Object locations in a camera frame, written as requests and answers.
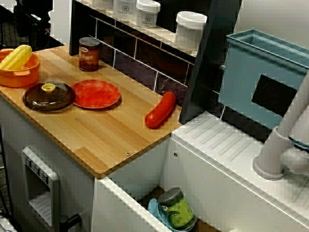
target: toy sausage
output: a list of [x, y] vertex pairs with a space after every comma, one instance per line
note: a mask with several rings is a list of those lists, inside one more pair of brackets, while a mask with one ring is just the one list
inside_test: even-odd
[[176, 96], [172, 92], [166, 92], [163, 95], [160, 103], [145, 117], [146, 126], [154, 129], [157, 128], [160, 123], [170, 114], [174, 108]]

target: wooden countertop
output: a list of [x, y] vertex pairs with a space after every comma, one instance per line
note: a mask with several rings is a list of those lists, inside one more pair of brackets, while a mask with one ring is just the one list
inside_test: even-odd
[[146, 127], [146, 114], [162, 96], [103, 62], [98, 71], [90, 73], [78, 69], [78, 56], [71, 57], [68, 46], [35, 54], [41, 62], [38, 82], [60, 81], [72, 86], [95, 79], [120, 89], [120, 100], [105, 109], [87, 110], [72, 104], [60, 111], [42, 113], [23, 104], [22, 96], [29, 87], [0, 86], [4, 99], [96, 178], [103, 178], [137, 158], [181, 126], [178, 122], [181, 107], [176, 106], [161, 128]]

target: white faucet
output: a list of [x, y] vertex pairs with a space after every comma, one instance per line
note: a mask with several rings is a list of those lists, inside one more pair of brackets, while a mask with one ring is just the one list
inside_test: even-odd
[[253, 169], [261, 177], [279, 180], [284, 166], [309, 175], [309, 71], [280, 125], [267, 138]]

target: black handle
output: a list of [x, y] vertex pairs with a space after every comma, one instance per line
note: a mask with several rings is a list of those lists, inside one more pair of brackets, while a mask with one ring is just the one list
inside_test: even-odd
[[70, 218], [66, 215], [63, 215], [59, 219], [59, 231], [68, 232], [72, 226], [76, 225], [79, 222], [82, 222], [82, 218], [81, 216], [79, 216], [79, 214], [75, 214]]

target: white canister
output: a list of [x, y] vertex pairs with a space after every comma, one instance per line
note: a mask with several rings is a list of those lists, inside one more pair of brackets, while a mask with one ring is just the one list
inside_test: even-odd
[[136, 25], [141, 28], [154, 28], [161, 4], [152, 0], [137, 0]]
[[181, 11], [177, 14], [175, 45], [189, 51], [197, 51], [207, 16], [190, 11]]
[[112, 10], [113, 1], [112, 0], [92, 0], [92, 5], [97, 8], [102, 8], [104, 10]]
[[114, 0], [113, 15], [124, 21], [135, 19], [136, 0]]

